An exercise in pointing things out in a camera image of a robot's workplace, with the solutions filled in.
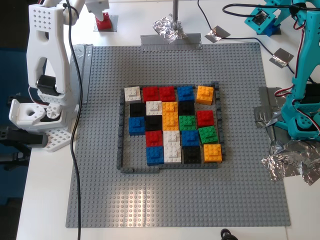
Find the green lego brick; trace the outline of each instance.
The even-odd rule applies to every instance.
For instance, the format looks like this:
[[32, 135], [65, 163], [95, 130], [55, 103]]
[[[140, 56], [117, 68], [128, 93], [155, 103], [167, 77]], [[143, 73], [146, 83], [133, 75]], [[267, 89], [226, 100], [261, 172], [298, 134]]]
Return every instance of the green lego brick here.
[[217, 143], [218, 135], [214, 126], [199, 128], [199, 134], [202, 144]]
[[196, 116], [179, 116], [180, 131], [196, 130]]

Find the red block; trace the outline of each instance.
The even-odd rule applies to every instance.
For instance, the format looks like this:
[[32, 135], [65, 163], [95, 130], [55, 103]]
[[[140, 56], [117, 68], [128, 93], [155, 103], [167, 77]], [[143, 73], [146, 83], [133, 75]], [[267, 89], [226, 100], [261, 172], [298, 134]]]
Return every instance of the red block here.
[[159, 101], [159, 92], [157, 86], [149, 86], [142, 88], [143, 102]]
[[107, 12], [103, 12], [103, 21], [99, 21], [97, 18], [95, 18], [95, 22], [99, 31], [112, 28], [109, 13]]
[[214, 112], [212, 110], [197, 111], [196, 121], [198, 124], [198, 128], [214, 126], [215, 125]]
[[146, 131], [145, 141], [147, 147], [161, 147], [163, 146], [162, 131]]
[[175, 102], [176, 94], [173, 86], [159, 87], [160, 101], [162, 102]]

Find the orange lego brick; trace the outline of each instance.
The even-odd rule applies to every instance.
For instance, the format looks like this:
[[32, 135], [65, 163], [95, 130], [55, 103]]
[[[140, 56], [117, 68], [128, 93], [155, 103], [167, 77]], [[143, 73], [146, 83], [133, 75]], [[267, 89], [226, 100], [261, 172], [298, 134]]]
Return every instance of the orange lego brick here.
[[196, 103], [211, 105], [214, 99], [214, 88], [209, 86], [198, 86], [196, 94]]
[[178, 102], [177, 101], [168, 101], [162, 103], [162, 115], [173, 114], [178, 115]]
[[204, 163], [218, 163], [222, 162], [222, 153], [220, 144], [204, 144]]
[[171, 112], [162, 115], [162, 130], [163, 131], [179, 131], [178, 112]]

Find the metal pole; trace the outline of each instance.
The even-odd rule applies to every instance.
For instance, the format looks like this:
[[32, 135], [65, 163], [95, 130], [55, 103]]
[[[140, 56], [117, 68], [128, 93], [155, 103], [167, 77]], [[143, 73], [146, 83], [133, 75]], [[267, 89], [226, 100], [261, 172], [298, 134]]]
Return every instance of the metal pole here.
[[172, 23], [173, 28], [177, 29], [179, 0], [173, 0]]

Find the white table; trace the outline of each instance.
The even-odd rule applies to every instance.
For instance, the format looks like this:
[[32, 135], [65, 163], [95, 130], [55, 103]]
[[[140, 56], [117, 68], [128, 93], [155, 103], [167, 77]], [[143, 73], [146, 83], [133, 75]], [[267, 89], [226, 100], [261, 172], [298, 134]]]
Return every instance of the white table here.
[[[262, 0], [210, 0], [201, 1], [212, 27], [219, 25], [232, 37], [256, 37], [256, 33], [244, 24], [244, 18], [224, 14], [221, 9], [230, 3], [264, 3]], [[240, 13], [250, 13], [251, 9], [235, 8]], [[94, 16], [84, 8], [77, 24], [72, 28], [73, 44], [93, 44], [94, 46], [139, 46], [140, 35], [155, 34], [151, 24], [167, 16], [172, 11], [172, 2], [123, 2], [111, 3], [112, 15], [119, 15], [118, 32], [93, 32]], [[179, 3], [179, 20], [186, 33], [201, 33], [202, 43], [210, 44], [204, 38], [209, 27], [198, 9], [196, 1]], [[300, 32], [294, 31], [293, 20], [283, 22], [282, 35], [271, 38], [259, 36], [265, 45], [275, 52], [283, 48], [296, 55]], [[68, 27], [64, 29], [64, 40], [70, 55]], [[221, 43], [238, 41], [221, 40]], [[271, 57], [261, 48], [266, 84], [268, 87], [288, 87], [291, 72], [280, 69], [269, 62]], [[295, 58], [291, 62], [294, 69]], [[47, 74], [52, 73], [48, 66]], [[319, 71], [313, 73], [320, 82]], [[70, 148], [47, 153], [42, 149], [32, 150], [26, 180], [17, 240], [75, 240], [77, 229], [65, 227], [72, 173]], [[320, 181], [312, 186], [303, 182], [300, 176], [284, 180], [291, 226], [289, 227], [229, 227], [240, 240], [301, 240], [318, 239], [320, 226]], [[83, 240], [219, 240], [222, 227], [168, 227], [168, 228], [83, 228]]]

